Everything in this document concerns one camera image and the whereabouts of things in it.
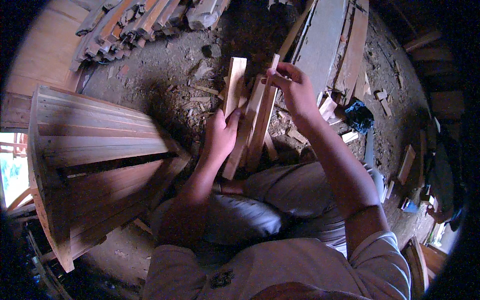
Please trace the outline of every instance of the dirt floor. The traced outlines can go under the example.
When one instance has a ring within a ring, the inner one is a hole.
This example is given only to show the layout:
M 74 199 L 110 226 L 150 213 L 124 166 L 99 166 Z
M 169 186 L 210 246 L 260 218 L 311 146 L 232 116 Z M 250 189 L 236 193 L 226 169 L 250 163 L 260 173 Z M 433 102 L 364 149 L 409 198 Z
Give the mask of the dirt floor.
M 162 37 L 156 42 L 147 43 L 142 50 L 134 50 L 129 58 L 100 65 L 83 93 L 151 115 L 185 149 L 190 150 L 192 143 L 203 140 L 204 124 L 209 114 L 221 103 L 214 95 L 186 86 L 192 68 L 204 59 L 212 70 L 203 79 L 192 81 L 192 84 L 219 91 L 225 87 L 223 77 L 228 74 L 232 56 L 246 57 L 247 78 L 255 77 L 257 73 L 264 72 L 297 15 L 293 7 L 269 12 L 266 6 L 258 3 L 260 1 L 240 2 L 232 2 L 216 30 Z M 375 117 L 374 163 L 387 184 L 396 179 L 406 145 L 412 144 L 415 151 L 420 153 L 419 129 L 428 117 L 427 102 L 411 62 L 402 48 L 394 49 L 392 44 L 395 42 L 389 40 L 394 40 L 391 32 L 371 10 L 364 61 L 372 95 L 365 95 L 364 102 Z M 221 57 L 213 59 L 203 54 L 202 47 L 212 43 L 220 45 Z M 400 88 L 391 65 L 394 60 L 398 62 L 405 78 L 403 88 Z M 125 64 L 129 66 L 127 75 L 117 78 L 118 70 Z M 171 84 L 175 88 L 166 92 Z M 373 96 L 374 91 L 382 88 L 393 97 L 389 103 L 393 113 L 390 118 Z M 202 105 L 194 103 L 188 109 L 182 108 L 195 96 L 210 96 L 211 101 Z M 306 145 L 285 135 L 285 131 L 292 126 L 291 118 L 288 115 L 282 118 L 276 111 L 277 108 L 269 129 L 274 144 L 279 151 L 288 147 L 300 151 Z M 334 125 L 334 129 L 339 134 L 350 130 L 343 123 Z M 358 159 L 363 159 L 365 142 L 366 138 L 360 136 L 348 144 Z M 433 219 L 425 216 L 424 204 L 415 214 L 405 213 L 398 208 L 404 197 L 410 195 L 417 186 L 419 170 L 415 166 L 418 166 L 418 158 L 414 162 L 410 182 L 405 186 L 397 182 L 392 196 L 384 203 L 388 222 L 397 235 L 401 249 L 413 235 L 420 242 L 425 240 L 433 226 Z M 194 163 L 184 172 L 185 176 L 193 167 Z M 151 240 L 138 227 L 129 225 L 109 233 L 107 241 L 94 247 L 82 259 L 128 285 L 141 285 L 146 278 L 151 252 Z

